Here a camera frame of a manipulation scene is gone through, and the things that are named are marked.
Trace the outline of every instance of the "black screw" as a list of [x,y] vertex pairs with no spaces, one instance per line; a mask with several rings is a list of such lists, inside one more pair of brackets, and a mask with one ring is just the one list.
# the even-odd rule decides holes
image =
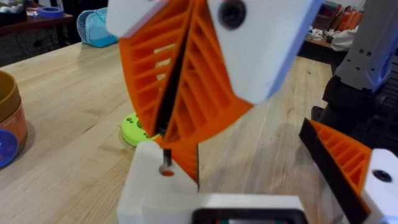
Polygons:
[[387,183],[391,183],[392,182],[392,177],[390,176],[390,174],[388,174],[387,172],[383,171],[383,170],[374,170],[373,171],[373,175],[383,181],[383,182],[387,182]]
[[246,17],[246,6],[242,0],[227,0],[221,5],[218,17],[226,28],[236,29]]

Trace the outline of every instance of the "blue object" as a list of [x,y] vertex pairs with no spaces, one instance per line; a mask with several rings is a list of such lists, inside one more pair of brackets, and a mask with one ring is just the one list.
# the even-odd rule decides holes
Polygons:
[[105,27],[107,8],[83,11],[77,18],[81,41],[95,47],[106,47],[118,41]]
[[37,13],[39,14],[39,16],[46,18],[63,17],[63,9],[59,7],[40,7],[37,8]]
[[10,131],[0,129],[0,167],[10,163],[18,152],[18,139]]

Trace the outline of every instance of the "display screen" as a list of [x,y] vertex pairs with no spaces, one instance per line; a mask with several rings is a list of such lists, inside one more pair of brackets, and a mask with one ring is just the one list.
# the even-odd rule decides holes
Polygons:
[[288,223],[285,221],[274,221],[274,220],[230,219],[230,220],[216,220],[215,224],[288,224]]
[[296,209],[200,208],[192,214],[193,224],[308,224]]

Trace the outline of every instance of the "blue lid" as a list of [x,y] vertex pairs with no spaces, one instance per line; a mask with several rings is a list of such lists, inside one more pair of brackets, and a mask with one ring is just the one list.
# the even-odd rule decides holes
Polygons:
[[18,139],[10,131],[0,129],[0,167],[8,165],[18,151]]

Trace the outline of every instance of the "table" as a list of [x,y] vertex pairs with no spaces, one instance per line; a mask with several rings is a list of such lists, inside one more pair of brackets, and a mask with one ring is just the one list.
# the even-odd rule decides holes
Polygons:
[[[28,7],[42,7],[41,5],[34,2],[32,2],[31,4],[32,5]],[[0,27],[0,35],[11,34],[14,32],[22,32],[29,29],[52,27],[56,25],[67,24],[69,22],[73,22],[73,16],[66,13],[64,13],[63,17],[60,18],[43,18],[43,17],[32,18],[28,16],[26,21],[17,22],[8,26]],[[61,47],[66,46],[65,37],[61,27],[57,27],[57,36],[58,36],[58,42],[60,43]]]
[[[0,223],[117,223],[134,149],[118,45],[75,44],[0,68],[19,83],[29,138],[0,170]],[[299,195],[312,224],[341,215],[299,131],[330,66],[297,57],[280,92],[200,144],[200,191]]]
[[306,38],[305,41],[331,49],[331,44],[326,41],[326,37],[322,38],[321,40],[313,40],[313,39]]

